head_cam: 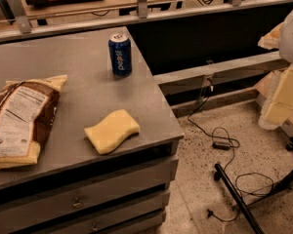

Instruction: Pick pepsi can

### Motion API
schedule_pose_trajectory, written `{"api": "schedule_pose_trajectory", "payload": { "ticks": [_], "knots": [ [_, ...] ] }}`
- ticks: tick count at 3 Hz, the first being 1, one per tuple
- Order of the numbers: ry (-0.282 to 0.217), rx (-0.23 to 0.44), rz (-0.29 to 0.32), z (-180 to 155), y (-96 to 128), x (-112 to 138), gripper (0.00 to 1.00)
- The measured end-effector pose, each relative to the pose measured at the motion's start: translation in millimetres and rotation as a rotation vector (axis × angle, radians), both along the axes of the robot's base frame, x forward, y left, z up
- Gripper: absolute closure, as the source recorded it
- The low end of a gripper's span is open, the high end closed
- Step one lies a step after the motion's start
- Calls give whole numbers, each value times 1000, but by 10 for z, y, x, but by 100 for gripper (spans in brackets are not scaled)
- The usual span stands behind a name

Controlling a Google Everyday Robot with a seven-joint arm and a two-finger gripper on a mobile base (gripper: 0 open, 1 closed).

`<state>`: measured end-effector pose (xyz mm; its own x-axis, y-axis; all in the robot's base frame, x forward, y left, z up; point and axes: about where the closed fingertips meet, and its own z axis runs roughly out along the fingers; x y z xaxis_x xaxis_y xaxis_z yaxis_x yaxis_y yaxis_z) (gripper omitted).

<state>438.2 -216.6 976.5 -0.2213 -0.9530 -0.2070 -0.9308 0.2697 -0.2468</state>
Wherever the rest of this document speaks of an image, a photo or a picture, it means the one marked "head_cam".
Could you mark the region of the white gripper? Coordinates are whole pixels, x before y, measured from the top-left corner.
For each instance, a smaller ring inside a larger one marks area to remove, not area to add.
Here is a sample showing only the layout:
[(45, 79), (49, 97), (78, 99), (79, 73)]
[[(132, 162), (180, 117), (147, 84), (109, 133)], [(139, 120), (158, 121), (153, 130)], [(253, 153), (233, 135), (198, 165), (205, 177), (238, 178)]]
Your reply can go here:
[[(280, 56), (293, 63), (293, 10), (283, 24), (261, 37), (258, 46), (267, 50), (279, 48)], [(258, 91), (266, 99), (259, 119), (262, 129), (274, 130), (287, 120), (293, 124), (293, 64), (270, 72), (258, 83)]]

